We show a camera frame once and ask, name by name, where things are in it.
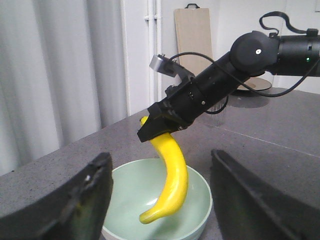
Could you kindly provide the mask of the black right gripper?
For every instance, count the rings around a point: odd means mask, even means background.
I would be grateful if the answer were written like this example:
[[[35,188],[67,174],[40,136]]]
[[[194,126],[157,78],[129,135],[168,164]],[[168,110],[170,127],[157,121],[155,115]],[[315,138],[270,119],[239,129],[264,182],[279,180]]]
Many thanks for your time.
[[[189,127],[208,109],[208,78],[197,76],[166,89],[166,97],[148,108],[137,132],[144,143],[162,134]]]

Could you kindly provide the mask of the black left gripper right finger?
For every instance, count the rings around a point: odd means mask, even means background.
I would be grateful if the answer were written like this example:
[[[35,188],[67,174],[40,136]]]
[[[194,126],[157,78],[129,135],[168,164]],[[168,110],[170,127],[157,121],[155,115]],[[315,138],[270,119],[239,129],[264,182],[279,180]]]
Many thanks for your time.
[[[225,240],[318,240],[320,211],[253,174],[223,150],[211,151],[211,193]]]

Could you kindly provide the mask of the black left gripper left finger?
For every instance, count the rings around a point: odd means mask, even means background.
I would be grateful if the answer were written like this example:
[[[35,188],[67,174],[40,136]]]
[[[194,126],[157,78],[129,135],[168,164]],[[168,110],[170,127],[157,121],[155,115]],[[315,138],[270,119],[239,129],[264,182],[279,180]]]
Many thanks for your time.
[[[98,240],[113,191],[113,163],[100,153],[48,195],[0,219],[2,240]]]

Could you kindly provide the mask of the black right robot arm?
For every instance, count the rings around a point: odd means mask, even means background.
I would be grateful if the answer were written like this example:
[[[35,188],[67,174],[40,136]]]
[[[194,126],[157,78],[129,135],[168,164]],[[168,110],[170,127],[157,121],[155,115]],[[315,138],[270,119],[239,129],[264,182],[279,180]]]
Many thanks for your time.
[[[169,86],[166,97],[148,108],[148,120],[137,133],[142,142],[186,129],[251,77],[265,72],[280,76],[319,76],[320,38],[269,37],[252,31],[239,37],[229,52],[198,75],[162,55],[155,55],[150,67],[167,76],[180,76],[181,83]]]

